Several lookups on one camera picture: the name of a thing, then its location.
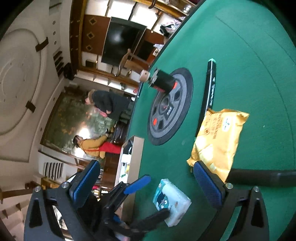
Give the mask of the tissue pack blue cartoon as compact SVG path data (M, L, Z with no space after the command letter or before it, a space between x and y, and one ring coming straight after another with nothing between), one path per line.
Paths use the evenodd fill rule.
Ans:
M168 227L176 226L191 205L191 199L168 179L161 179L154 194L156 209L168 209L170 215L165 219Z

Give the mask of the yellow chips bag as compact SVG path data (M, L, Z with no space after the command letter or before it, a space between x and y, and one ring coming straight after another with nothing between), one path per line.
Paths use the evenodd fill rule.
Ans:
M225 182L233 165L243 125L249 114L231 109L208 110L194 141L187 164L202 161Z

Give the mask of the black marker green cap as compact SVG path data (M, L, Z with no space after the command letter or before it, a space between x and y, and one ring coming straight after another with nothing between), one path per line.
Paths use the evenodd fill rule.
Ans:
M205 89L204 89L204 95L203 95L196 134L198 134L201 128L202 121L207 113L207 110L212 109L215 87L216 87L216 61L213 58L211 58L207 63Z

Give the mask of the black marker yellow cap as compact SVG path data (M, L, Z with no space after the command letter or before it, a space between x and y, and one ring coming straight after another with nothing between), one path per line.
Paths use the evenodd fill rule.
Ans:
M231 169L226 182L266 187L295 187L295 170Z

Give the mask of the cardboard box tray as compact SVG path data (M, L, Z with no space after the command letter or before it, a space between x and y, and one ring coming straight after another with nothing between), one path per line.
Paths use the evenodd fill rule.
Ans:
M115 186L120 182L132 183L138 179L143 148L144 139L137 136L132 136L122 145ZM125 222L132 221L134 201L135 193L129 195L121 204L118 211L121 220Z

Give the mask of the person yellow jacket red apron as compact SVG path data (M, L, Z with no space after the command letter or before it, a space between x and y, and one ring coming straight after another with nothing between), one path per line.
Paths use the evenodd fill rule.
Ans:
M94 139L84 139L81 136L76 135L73 138L73 144L75 147L80 148L85 154L94 157L104 159L106 154L120 154L121 146L112 144L108 141L109 134Z

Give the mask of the person black jacket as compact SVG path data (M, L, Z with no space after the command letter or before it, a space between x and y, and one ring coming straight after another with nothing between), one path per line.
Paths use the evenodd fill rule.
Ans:
M82 102L99 109L104 117L125 123L130 119L133 108L132 101L128 97L104 90L93 89L86 92Z

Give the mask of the black ink bottle cork stopper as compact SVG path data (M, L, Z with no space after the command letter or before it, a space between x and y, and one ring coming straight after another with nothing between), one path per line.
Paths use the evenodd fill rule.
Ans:
M152 74L147 70L143 70L139 75L139 80L147 83L149 87L166 94L170 93L177 83L176 78L160 69L156 69Z

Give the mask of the wooden chair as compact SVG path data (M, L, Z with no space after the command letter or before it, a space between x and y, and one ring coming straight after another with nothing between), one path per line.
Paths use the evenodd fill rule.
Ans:
M135 59L137 61L140 61L141 63L144 63L144 65L146 65L147 67L144 68L139 63L133 61L133 59ZM128 49L127 53L122 57L122 59L121 59L121 61L119 63L118 71L114 76L119 77L121 75L121 72L122 72L123 68L130 69L130 70L136 72L137 74L140 74L143 70L148 70L149 67L150 67L150 64L147 61L145 61L145 60L141 59L140 57L134 55L131 52L131 49Z

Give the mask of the pile of clothes bags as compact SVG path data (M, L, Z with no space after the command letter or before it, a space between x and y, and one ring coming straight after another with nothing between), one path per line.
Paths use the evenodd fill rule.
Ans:
M169 23L161 24L159 30L165 38L170 38L170 36L175 33L181 23L182 21L173 19Z

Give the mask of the landscape wall painting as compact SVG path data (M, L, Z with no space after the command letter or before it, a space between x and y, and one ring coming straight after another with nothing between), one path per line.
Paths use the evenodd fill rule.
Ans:
M95 107L85 105L80 99L62 92L47 121L41 144L55 151L86 159L82 150L74 147L74 136L98 138L114 124L114 120L101 116Z

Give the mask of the black wall television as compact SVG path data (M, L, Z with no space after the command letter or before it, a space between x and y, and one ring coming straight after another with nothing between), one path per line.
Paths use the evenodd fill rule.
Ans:
M145 25L111 17L101 62L118 67L128 49L135 51L146 29Z

